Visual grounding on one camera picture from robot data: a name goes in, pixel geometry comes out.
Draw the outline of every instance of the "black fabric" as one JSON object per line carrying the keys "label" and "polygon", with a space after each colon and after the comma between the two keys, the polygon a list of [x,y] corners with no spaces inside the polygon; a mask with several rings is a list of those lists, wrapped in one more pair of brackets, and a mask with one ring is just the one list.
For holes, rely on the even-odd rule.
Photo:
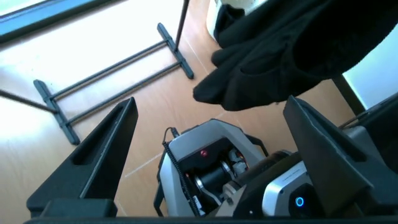
{"label": "black fabric", "polygon": [[285,101],[350,69],[397,21],[396,0],[268,0],[220,33],[193,97],[229,111]]}
{"label": "black fabric", "polygon": [[229,4],[224,4],[218,10],[214,38],[219,41],[219,34],[244,16],[244,9],[235,9]]}

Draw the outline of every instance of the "black metal bar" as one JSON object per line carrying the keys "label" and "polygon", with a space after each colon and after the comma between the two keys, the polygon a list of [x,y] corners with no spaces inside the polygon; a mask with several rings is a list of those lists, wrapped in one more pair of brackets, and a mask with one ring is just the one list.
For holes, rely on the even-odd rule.
{"label": "black metal bar", "polygon": [[45,111],[48,111],[48,112],[51,112],[51,113],[57,113],[58,112],[56,109],[50,108],[48,106],[41,105],[40,103],[33,102],[31,100],[28,100],[26,98],[14,95],[12,93],[8,93],[8,92],[3,91],[3,90],[0,90],[0,96],[3,96],[5,98],[9,98],[10,100],[18,101],[20,103],[24,103],[24,104],[29,105],[29,106],[36,107],[36,108],[38,108],[40,110],[45,110]]}
{"label": "black metal bar", "polygon": [[47,88],[47,86],[45,85],[45,83],[40,80],[34,80],[33,84],[35,85],[37,91],[39,91],[40,95],[42,96],[47,106],[50,108],[55,108],[57,110],[57,113],[54,114],[54,117],[57,120],[58,124],[60,125],[62,131],[67,136],[69,142],[71,144],[78,145],[80,143],[79,137],[77,136],[73,128],[69,124],[67,124],[68,120],[65,117],[65,115],[62,113],[62,110],[58,106],[57,102],[55,100],[50,99],[51,93]]}
{"label": "black metal bar", "polygon": [[96,78],[98,76],[101,76],[102,74],[107,73],[107,72],[111,71],[112,69],[115,69],[115,68],[117,68],[117,67],[119,67],[119,66],[121,66],[121,65],[123,65],[123,64],[125,64],[125,63],[127,63],[127,62],[129,62],[131,60],[133,60],[136,57],[139,57],[140,55],[145,54],[145,53],[147,53],[147,52],[149,52],[149,51],[161,46],[162,44],[164,44],[166,42],[167,42],[166,40],[162,40],[162,41],[160,41],[160,42],[158,42],[158,43],[156,43],[156,44],[154,44],[154,45],[152,45],[150,47],[147,47],[146,49],[141,50],[140,52],[138,52],[138,53],[136,53],[136,54],[134,54],[134,55],[132,55],[132,56],[130,56],[128,58],[125,58],[124,60],[122,60],[122,61],[120,61],[118,63],[115,63],[115,64],[109,66],[108,68],[102,69],[101,71],[95,73],[94,75],[90,75],[89,77],[87,77],[87,78],[85,78],[85,79],[83,79],[81,81],[78,81],[77,83],[75,83],[75,84],[73,84],[71,86],[68,86],[68,87],[64,88],[63,90],[58,91],[57,93],[54,93],[50,98],[54,99],[54,98],[56,98],[56,97],[58,97],[60,95],[63,95],[66,92],[68,92],[68,91],[70,91],[70,90],[72,90],[74,88],[77,88],[80,85],[82,85],[82,84],[84,84],[84,83],[86,83],[86,82],[88,82],[88,81],[90,81],[90,80],[92,80],[92,79],[94,79],[94,78]]}
{"label": "black metal bar", "polygon": [[180,17],[180,24],[178,25],[177,37],[175,38],[175,47],[174,47],[173,51],[177,51],[178,45],[180,44],[181,33],[182,33],[182,29],[184,27],[185,17],[187,16],[188,5],[189,5],[189,0],[184,0],[184,4],[182,6],[181,17]]}
{"label": "black metal bar", "polygon": [[163,24],[158,23],[157,25],[157,31],[159,31],[160,35],[163,37],[164,40],[167,40],[167,45],[169,46],[170,50],[172,51],[175,59],[177,59],[178,62],[181,63],[181,68],[184,70],[185,74],[189,79],[193,79],[193,71],[185,58],[182,56],[181,52],[177,49],[175,49],[175,43],[173,41],[173,38],[170,36],[170,34],[167,32],[166,28],[163,26]]}
{"label": "black metal bar", "polygon": [[177,67],[178,65],[180,65],[180,62],[175,62],[172,65],[169,65],[168,67],[156,72],[155,74],[153,74],[153,75],[151,75],[151,76],[149,76],[149,77],[147,77],[147,78],[135,83],[134,85],[132,85],[129,88],[121,91],[120,93],[115,94],[114,96],[108,98],[107,100],[104,100],[101,103],[98,103],[97,105],[91,107],[90,109],[88,109],[88,110],[86,110],[86,111],[74,116],[73,118],[69,119],[69,121],[67,121],[67,124],[71,125],[72,123],[74,123],[75,121],[81,119],[82,117],[85,117],[88,114],[90,114],[91,112],[100,109],[101,107],[107,105],[109,102],[112,102],[112,101],[116,100],[117,98],[125,95],[126,93],[130,92],[131,90],[133,90],[133,89],[135,89],[135,88],[137,88],[137,87],[139,87],[139,86],[141,86],[141,85],[143,85],[143,84],[145,84],[147,82],[152,81],[153,79],[157,78],[159,75],[161,75],[161,74],[163,74],[165,72],[168,72],[169,70]]}

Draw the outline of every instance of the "cable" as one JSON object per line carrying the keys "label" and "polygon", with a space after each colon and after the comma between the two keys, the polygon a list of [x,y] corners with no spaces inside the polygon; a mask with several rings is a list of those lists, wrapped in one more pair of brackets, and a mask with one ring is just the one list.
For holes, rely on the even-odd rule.
{"label": "cable", "polygon": [[167,131],[168,131],[168,130],[172,130],[173,135],[174,135],[175,133],[178,134],[177,129],[171,128],[171,127],[167,128],[166,131],[164,132],[164,138],[163,138],[162,145],[163,145],[164,150],[166,151],[167,155],[169,155],[170,160],[172,161],[172,163],[173,163],[175,169],[177,170],[178,175],[180,176],[182,190],[185,191],[185,193],[186,193],[186,195],[187,195],[187,197],[188,197],[188,202],[189,202],[189,204],[190,204],[190,206],[191,206],[191,208],[192,208],[192,210],[193,210],[193,214],[194,214],[195,216],[200,216],[200,213],[199,213],[199,209],[198,209],[198,207],[197,207],[197,204],[195,203],[195,201],[194,201],[194,199],[193,199],[191,193],[190,193],[189,190],[188,190],[188,185],[187,185],[187,183],[186,183],[186,181],[185,181],[185,176],[183,175],[183,173],[182,173],[182,171],[181,171],[180,164],[178,164],[178,162],[177,162],[177,160],[175,159],[175,157],[174,157],[172,151],[170,150],[170,148],[169,148],[169,143],[166,142],[166,134],[167,134]]}

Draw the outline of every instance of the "black metal stand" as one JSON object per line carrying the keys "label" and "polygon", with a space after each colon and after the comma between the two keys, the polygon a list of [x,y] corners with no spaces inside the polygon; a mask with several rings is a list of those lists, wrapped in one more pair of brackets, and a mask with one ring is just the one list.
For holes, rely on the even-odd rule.
{"label": "black metal stand", "polygon": [[[182,28],[183,28],[184,21],[185,21],[185,16],[187,15],[188,3],[189,3],[189,0],[184,0],[181,18],[180,18],[180,24],[178,26],[177,38],[176,38],[175,42],[173,41],[173,38],[167,32],[166,28],[161,23],[159,23],[157,25],[157,30],[159,31],[160,35],[163,38],[162,41],[160,41],[160,42],[158,42],[158,43],[156,43],[156,44],[154,44],[154,45],[152,45],[152,46],[150,46],[150,47],[148,47],[148,48],[146,48],[128,58],[125,58],[124,60],[122,60],[118,63],[115,63],[114,65],[112,65],[108,68],[105,68],[104,70],[97,72],[97,73],[95,73],[95,74],[69,86],[69,87],[66,87],[65,89],[63,89],[57,93],[51,94],[49,89],[47,88],[46,84],[43,81],[40,81],[40,80],[34,81],[34,85],[35,85],[36,89],[39,91],[40,95],[42,96],[44,102],[47,104],[48,110],[51,110],[51,112],[54,114],[55,119],[57,120],[58,124],[60,125],[62,131],[67,136],[70,143],[72,143],[74,145],[78,145],[80,143],[79,137],[76,135],[76,132],[72,128],[73,123],[75,123],[78,120],[81,120],[85,116],[88,116],[89,114],[92,114],[95,111],[98,111],[100,108],[104,107],[108,103],[118,99],[119,97],[125,95],[126,93],[128,93],[130,91],[133,91],[137,87],[144,85],[146,83],[149,83],[149,82],[155,80],[156,78],[159,78],[162,74],[170,72],[177,67],[181,67],[189,79],[193,78],[192,69],[189,67],[187,61],[185,60],[185,58],[182,56],[181,52],[178,49],[178,45],[179,45],[181,33],[182,33]],[[58,106],[57,98],[60,98],[60,96],[64,96],[67,93],[70,93],[71,90],[74,90],[74,89],[78,88],[79,86],[86,85],[86,84],[92,82],[94,79],[97,79],[98,77],[114,70],[115,68],[120,67],[121,65],[125,65],[128,62],[129,63],[134,62],[137,59],[153,52],[155,49],[158,49],[160,46],[165,46],[165,45],[167,45],[169,47],[169,49],[172,51],[172,53],[174,54],[174,57],[177,59],[177,62],[169,65],[168,67],[156,72],[155,74],[141,80],[140,82],[134,84],[133,86],[130,86],[129,88],[121,91],[120,93],[115,94],[114,96],[111,96],[107,100],[104,100],[101,103],[98,103],[97,105],[91,107],[90,109],[88,109],[70,119],[66,118],[66,116],[62,112],[61,108]]]}

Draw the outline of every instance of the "white container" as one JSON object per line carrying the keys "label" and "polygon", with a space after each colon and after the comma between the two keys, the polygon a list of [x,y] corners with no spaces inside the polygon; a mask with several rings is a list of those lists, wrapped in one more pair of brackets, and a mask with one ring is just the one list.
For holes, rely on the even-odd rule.
{"label": "white container", "polygon": [[216,27],[218,11],[223,4],[229,4],[236,9],[244,9],[244,14],[248,15],[266,1],[267,0],[210,0],[206,18],[207,31],[215,40],[214,29]]}

